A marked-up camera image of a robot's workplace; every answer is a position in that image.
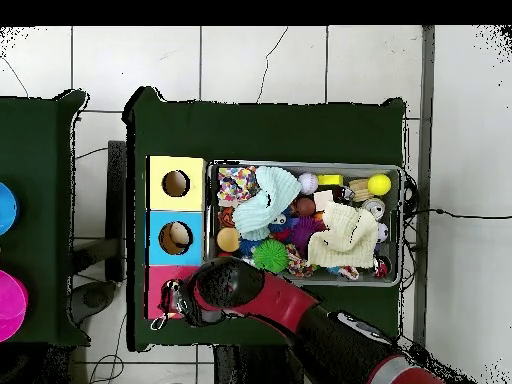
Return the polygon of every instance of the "dark green table surface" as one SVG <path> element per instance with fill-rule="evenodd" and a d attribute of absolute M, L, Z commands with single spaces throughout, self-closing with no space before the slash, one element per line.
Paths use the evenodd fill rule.
<path fill-rule="evenodd" d="M 252 319 L 232 319 L 205 328 L 190 328 L 183 321 L 171 320 L 160 331 L 150 330 L 150 321 L 143 318 L 146 156 L 401 166 L 404 112 L 401 99 L 383 105 L 230 105 L 165 102 L 151 87 L 137 90 L 123 114 L 128 126 L 128 256 L 135 258 L 128 264 L 129 347 L 142 349 L 150 343 L 284 343 L 277 332 Z M 135 245 L 130 237 L 135 237 Z M 308 289 L 325 300 L 328 310 L 345 309 L 390 336 L 398 335 L 398 285 Z"/>
<path fill-rule="evenodd" d="M 81 91 L 54 100 L 0 98 L 0 181 L 19 204 L 17 222 L 0 236 L 0 269 L 22 281 L 29 296 L 25 321 L 9 342 L 87 344 L 67 313 L 70 130 L 85 99 Z"/>

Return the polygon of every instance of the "light blue cloth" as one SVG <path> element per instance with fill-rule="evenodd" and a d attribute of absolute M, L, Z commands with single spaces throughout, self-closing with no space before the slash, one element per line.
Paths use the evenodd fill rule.
<path fill-rule="evenodd" d="M 242 238 L 252 241 L 269 236 L 268 224 L 293 202 L 302 187 L 297 178 L 277 167 L 260 166 L 256 181 L 261 190 L 233 212 L 236 229 Z"/>

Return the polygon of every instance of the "white wall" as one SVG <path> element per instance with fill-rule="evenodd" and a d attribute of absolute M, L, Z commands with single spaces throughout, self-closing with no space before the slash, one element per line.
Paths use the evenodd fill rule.
<path fill-rule="evenodd" d="M 435 29 L 431 207 L 512 215 L 512 63 L 481 33 Z M 427 349 L 485 384 L 512 384 L 511 265 L 512 220 L 431 214 Z"/>

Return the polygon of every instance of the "blue bowl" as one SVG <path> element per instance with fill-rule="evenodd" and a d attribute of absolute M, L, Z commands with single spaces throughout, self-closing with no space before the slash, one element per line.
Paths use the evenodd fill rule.
<path fill-rule="evenodd" d="M 16 221 L 18 205 L 12 191 L 0 183 L 0 236 L 4 235 Z"/>

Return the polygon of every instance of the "plastic tray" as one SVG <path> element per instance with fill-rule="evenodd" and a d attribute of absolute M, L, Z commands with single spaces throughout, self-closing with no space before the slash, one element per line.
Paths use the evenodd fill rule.
<path fill-rule="evenodd" d="M 280 273 L 294 284 L 302 285 L 330 285 L 330 286 L 368 286 L 391 287 L 399 283 L 402 278 L 402 252 L 403 252 L 403 199 L 404 175 L 401 168 L 393 165 L 367 165 L 344 163 L 304 163 L 304 162 L 268 162 L 251 160 L 215 160 L 208 164 L 207 177 L 209 196 L 206 214 L 206 256 L 214 258 L 220 252 L 215 236 L 220 229 L 217 213 L 220 207 L 217 203 L 219 181 L 217 178 L 219 167 L 237 166 L 278 166 L 286 169 L 295 176 L 304 172 L 315 174 L 341 174 L 343 184 L 358 178 L 369 178 L 374 174 L 386 174 L 391 179 L 391 190 L 384 196 L 379 196 L 386 205 L 386 211 L 380 222 L 385 223 L 389 229 L 388 239 L 382 243 L 379 255 L 387 256 L 391 261 L 391 270 L 385 278 L 375 278 L 372 270 L 360 270 L 359 279 L 350 281 L 345 277 L 336 276 L 325 269 L 316 270 L 309 278 L 296 277 L 287 271 Z"/>

